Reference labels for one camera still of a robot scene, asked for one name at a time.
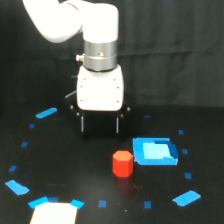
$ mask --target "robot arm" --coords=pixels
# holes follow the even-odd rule
[[[31,20],[40,34],[52,43],[61,43],[82,32],[85,14],[93,3],[72,0],[23,0]]]

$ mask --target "blue tape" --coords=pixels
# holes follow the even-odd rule
[[[9,169],[9,171],[10,171],[10,172],[13,172],[13,171],[16,170],[16,168],[17,168],[17,166],[11,166],[11,168]]]
[[[187,149],[182,149],[182,152],[183,152],[184,155],[187,155],[188,154]]]
[[[57,197],[51,197],[51,198],[48,198],[49,202],[58,202],[59,201],[59,198]]]
[[[184,134],[184,131],[183,130],[179,130],[179,134],[180,135],[183,135]]]
[[[77,207],[78,209],[82,208],[85,203],[77,200],[73,200],[71,205]]]
[[[191,179],[191,173],[185,173],[185,178],[186,179]]]
[[[151,201],[145,201],[145,208],[150,209],[151,208]]]
[[[28,142],[23,142],[21,147],[27,147],[27,145],[28,145]]]
[[[56,108],[50,108],[48,110],[45,110],[45,111],[37,114],[36,117],[41,119],[41,118],[44,118],[44,117],[46,117],[48,115],[51,115],[51,114],[55,113],[56,111],[57,111]]]
[[[106,208],[107,202],[106,201],[99,201],[98,207],[99,208]]]
[[[30,124],[30,128],[34,128],[35,127],[35,124]]]
[[[38,205],[44,204],[46,202],[49,202],[47,197],[43,197],[43,198],[39,198],[35,201],[31,201],[28,203],[28,205],[30,206],[30,208],[34,209],[35,207],[37,207]]]
[[[144,143],[155,143],[169,142],[169,138],[134,138],[133,139],[133,151],[134,161],[139,165],[177,165],[177,158],[163,158],[163,159],[145,159],[143,144]]]
[[[174,198],[173,201],[176,202],[179,206],[185,206],[199,198],[201,198],[200,194],[196,193],[195,191],[188,191],[185,194]]]
[[[22,195],[22,194],[26,194],[29,189],[18,184],[16,181],[11,180],[9,182],[6,182],[5,185],[7,187],[9,187],[14,193],[16,193],[17,195]]]

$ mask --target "red cylinder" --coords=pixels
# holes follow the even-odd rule
[[[117,151],[113,155],[113,173],[118,177],[129,177],[134,170],[134,156],[128,151]]]

